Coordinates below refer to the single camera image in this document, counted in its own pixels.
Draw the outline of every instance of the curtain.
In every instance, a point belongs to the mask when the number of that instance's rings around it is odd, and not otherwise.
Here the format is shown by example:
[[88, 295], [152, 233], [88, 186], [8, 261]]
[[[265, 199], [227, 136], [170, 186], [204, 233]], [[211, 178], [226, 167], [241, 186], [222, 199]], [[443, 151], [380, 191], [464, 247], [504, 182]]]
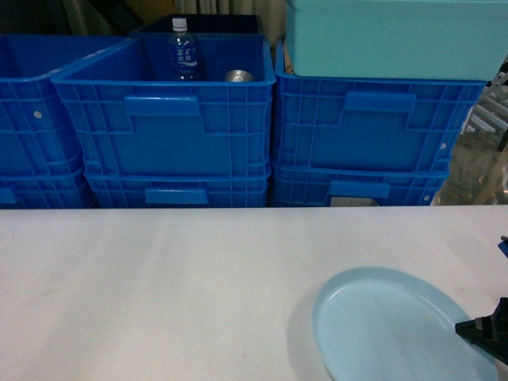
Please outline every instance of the curtain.
[[257, 14], [274, 44], [286, 31], [286, 0], [177, 0], [182, 13]]

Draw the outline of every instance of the bottle cap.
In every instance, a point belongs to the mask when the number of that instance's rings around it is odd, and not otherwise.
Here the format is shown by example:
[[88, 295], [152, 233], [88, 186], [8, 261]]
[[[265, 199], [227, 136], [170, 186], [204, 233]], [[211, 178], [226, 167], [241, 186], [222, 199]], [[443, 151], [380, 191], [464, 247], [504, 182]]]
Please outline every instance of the bottle cap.
[[184, 17], [173, 18], [173, 31], [174, 32], [186, 32], [187, 31], [187, 19]]

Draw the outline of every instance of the plastic water bottle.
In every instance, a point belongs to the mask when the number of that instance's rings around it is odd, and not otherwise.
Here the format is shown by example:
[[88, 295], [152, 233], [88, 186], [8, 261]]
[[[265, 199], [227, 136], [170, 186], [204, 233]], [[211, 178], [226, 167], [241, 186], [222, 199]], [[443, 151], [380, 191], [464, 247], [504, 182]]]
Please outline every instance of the plastic water bottle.
[[169, 40], [171, 69], [175, 80], [198, 80], [198, 58], [194, 39], [187, 33], [187, 19], [173, 18], [173, 35]]

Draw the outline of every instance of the stacked crates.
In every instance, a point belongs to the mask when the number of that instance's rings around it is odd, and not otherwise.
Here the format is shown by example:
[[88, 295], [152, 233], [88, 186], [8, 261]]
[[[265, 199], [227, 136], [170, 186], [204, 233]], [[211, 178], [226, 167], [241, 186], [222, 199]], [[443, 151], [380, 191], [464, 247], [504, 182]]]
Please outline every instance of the stacked crates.
[[[133, 38], [53, 77], [102, 207], [266, 206], [272, 87], [261, 35], [195, 37], [198, 82], [174, 82], [169, 35]], [[231, 70], [256, 77], [225, 81]]]
[[506, 54], [506, 17], [507, 0], [287, 0], [295, 75], [279, 44], [273, 204], [430, 204]]
[[275, 206], [372, 198], [428, 205], [483, 81], [343, 79], [284, 72], [278, 44]]
[[51, 77], [121, 37], [0, 37], [0, 208], [96, 203], [83, 152]]

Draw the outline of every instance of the label on crate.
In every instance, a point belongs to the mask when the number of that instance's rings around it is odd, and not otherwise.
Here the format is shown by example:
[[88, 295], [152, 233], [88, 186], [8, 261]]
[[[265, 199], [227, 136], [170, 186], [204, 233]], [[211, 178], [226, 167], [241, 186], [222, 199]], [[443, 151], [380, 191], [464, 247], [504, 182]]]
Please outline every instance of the label on crate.
[[379, 204], [368, 197], [332, 197], [330, 206], [379, 206]]

